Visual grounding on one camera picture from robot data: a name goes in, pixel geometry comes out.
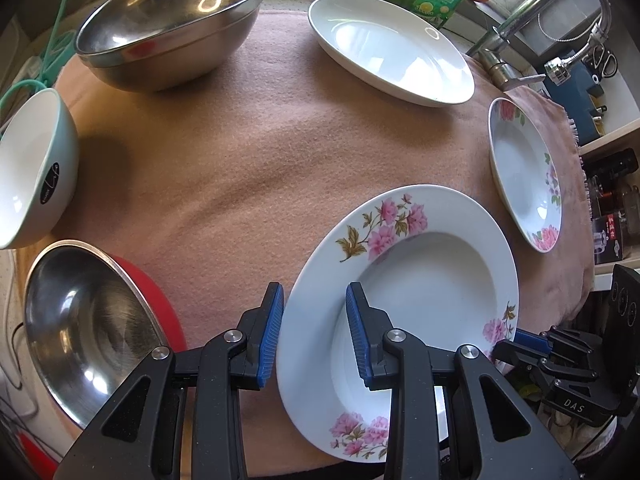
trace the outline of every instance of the kitchen faucet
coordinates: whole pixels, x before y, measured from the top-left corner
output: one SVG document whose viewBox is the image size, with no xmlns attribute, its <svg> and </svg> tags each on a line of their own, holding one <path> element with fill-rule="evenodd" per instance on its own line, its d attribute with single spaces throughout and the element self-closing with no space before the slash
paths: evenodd
<svg viewBox="0 0 640 480">
<path fill-rule="evenodd" d="M 494 84 L 502 91 L 517 86 L 542 82 L 544 74 L 522 77 L 500 56 L 509 45 L 509 39 L 533 18 L 556 0 L 526 0 L 508 19 L 489 30 L 466 54 L 477 59 L 491 76 Z M 608 0 L 600 0 L 600 19 L 593 25 L 589 41 L 576 54 L 564 59 L 556 57 L 545 64 L 546 75 L 556 85 L 561 85 L 571 77 L 569 70 L 582 60 L 596 46 L 604 44 L 611 27 L 611 6 Z"/>
</svg>

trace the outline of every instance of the floral plate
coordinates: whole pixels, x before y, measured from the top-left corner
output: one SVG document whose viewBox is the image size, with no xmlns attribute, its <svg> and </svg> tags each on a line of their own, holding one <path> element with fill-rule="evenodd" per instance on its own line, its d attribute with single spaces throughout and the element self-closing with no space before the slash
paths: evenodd
<svg viewBox="0 0 640 480">
<path fill-rule="evenodd" d="M 491 170 L 504 205 L 537 251 L 554 248 L 562 221 L 562 194 L 553 159 L 539 131 L 513 102 L 489 108 Z"/>
<path fill-rule="evenodd" d="M 284 407 L 324 452 L 381 462 L 391 393 L 370 392 L 358 374 L 344 307 L 360 281 L 394 326 L 448 350 L 471 343 L 490 357 L 513 339 L 518 279 L 494 219 L 477 202 L 441 186 L 391 190 L 344 218 L 318 245 L 287 300 L 276 353 Z M 442 390 L 438 432 L 447 436 Z"/>
</svg>

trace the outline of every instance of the black box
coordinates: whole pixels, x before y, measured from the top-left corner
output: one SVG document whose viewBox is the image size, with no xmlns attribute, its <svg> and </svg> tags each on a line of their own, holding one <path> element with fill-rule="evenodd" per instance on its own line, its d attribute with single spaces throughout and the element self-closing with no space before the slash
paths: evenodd
<svg viewBox="0 0 640 480">
<path fill-rule="evenodd" d="M 619 262 L 624 258 L 620 213 L 599 216 L 591 221 L 593 256 L 596 264 Z"/>
</svg>

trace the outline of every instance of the white plate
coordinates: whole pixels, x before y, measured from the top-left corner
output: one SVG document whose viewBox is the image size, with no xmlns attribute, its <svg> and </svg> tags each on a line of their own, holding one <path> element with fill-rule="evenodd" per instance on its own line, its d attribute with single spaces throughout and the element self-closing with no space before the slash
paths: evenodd
<svg viewBox="0 0 640 480">
<path fill-rule="evenodd" d="M 462 54 L 408 10 L 383 0 L 316 0 L 308 16 L 325 52 L 378 90 L 431 107 L 474 94 Z"/>
<path fill-rule="evenodd" d="M 388 191 L 351 212 L 318 245 L 287 301 L 276 353 L 284 407 L 316 447 L 354 462 L 384 460 L 391 392 L 358 374 L 344 308 L 350 282 L 394 326 L 447 350 L 488 354 L 513 339 L 518 279 L 500 228 L 477 202 L 441 186 Z M 447 436 L 436 390 L 440 439 Z"/>
<path fill-rule="evenodd" d="M 491 170 L 504 205 L 535 250 L 554 248 L 562 223 L 562 194 L 540 132 L 512 101 L 489 108 Z"/>
</svg>

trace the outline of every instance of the blue object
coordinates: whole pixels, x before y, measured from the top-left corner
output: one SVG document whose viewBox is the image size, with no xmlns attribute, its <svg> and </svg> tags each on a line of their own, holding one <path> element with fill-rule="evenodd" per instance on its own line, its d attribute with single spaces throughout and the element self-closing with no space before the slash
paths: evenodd
<svg viewBox="0 0 640 480">
<path fill-rule="evenodd" d="M 346 293 L 347 319 L 349 320 L 349 330 L 353 341 L 353 351 L 356 354 L 358 373 L 367 388 L 371 386 L 373 379 L 373 369 L 371 367 L 371 357 L 369 354 L 369 340 L 364 330 L 360 311 L 356 304 L 351 285 L 347 287 Z"/>
<path fill-rule="evenodd" d="M 515 336 L 513 336 L 513 342 L 522 346 L 531 348 L 543 354 L 551 354 L 551 345 L 546 337 L 541 335 L 532 334 L 526 330 L 516 329 Z"/>
<path fill-rule="evenodd" d="M 590 93 L 595 96 L 602 94 L 602 88 L 594 83 L 591 72 L 582 62 L 576 63 L 570 72 L 571 79 L 564 84 L 556 86 L 549 78 L 546 78 L 545 87 L 553 101 L 563 106 L 569 118 L 575 121 L 575 127 L 578 131 L 578 145 L 584 146 L 588 142 L 600 138 L 591 116 L 591 111 L 595 110 L 595 106 L 591 101 Z"/>
<path fill-rule="evenodd" d="M 280 325 L 282 324 L 283 310 L 284 290 L 282 285 L 278 285 L 278 291 L 271 302 L 269 317 L 265 325 L 262 341 L 260 342 L 260 359 L 258 361 L 256 379 L 258 386 L 261 388 L 267 383 L 273 370 L 273 361 L 276 356 L 276 346 L 278 344 L 278 335 L 280 334 Z"/>
</svg>

